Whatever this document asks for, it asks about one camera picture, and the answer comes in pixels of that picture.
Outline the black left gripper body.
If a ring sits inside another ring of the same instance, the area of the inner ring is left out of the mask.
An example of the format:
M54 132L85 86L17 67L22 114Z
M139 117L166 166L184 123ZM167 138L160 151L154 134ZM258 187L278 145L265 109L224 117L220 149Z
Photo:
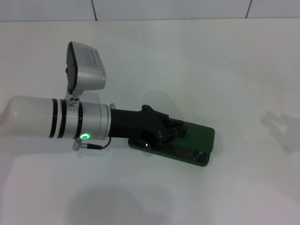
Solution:
M143 105L139 111L111 109L110 137L127 138L134 144L155 149L169 142L169 116Z

